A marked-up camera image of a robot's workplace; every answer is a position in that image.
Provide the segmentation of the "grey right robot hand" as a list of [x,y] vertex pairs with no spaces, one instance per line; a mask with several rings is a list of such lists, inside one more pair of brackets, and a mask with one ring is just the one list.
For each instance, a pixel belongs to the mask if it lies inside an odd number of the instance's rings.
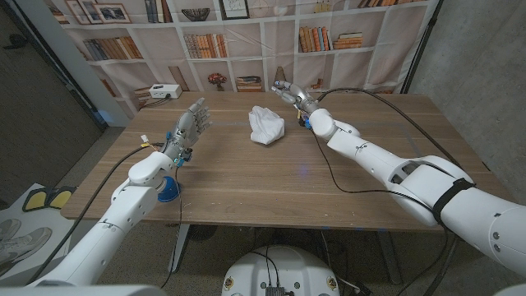
[[319,109],[317,101],[296,84],[287,81],[276,81],[271,90],[287,104],[292,104],[296,109],[308,114]]

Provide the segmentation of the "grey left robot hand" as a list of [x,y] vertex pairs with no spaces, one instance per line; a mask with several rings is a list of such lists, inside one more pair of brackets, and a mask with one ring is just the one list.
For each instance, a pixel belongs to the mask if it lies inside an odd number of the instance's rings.
[[204,103],[205,98],[199,98],[180,116],[161,149],[174,163],[190,153],[201,133],[212,124],[209,108],[204,107]]

